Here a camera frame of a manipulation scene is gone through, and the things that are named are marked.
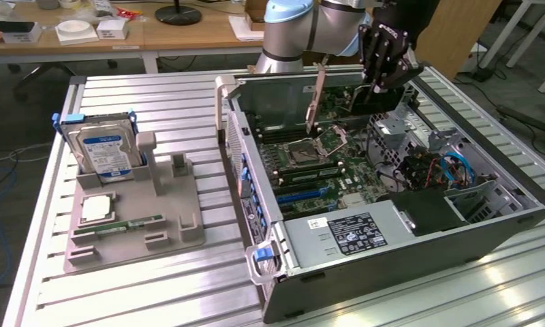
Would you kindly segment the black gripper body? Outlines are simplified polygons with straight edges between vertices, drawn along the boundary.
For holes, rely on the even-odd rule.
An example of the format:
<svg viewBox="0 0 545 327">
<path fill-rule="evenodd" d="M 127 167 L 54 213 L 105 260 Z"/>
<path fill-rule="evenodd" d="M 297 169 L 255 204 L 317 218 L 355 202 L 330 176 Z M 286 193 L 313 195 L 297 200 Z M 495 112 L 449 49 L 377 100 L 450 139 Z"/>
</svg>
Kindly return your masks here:
<svg viewBox="0 0 545 327">
<path fill-rule="evenodd" d="M 422 71 L 414 55 L 421 32 L 429 26 L 437 1 L 378 1 L 371 22 L 358 27 L 362 83 L 382 93 L 398 88 Z"/>
</svg>

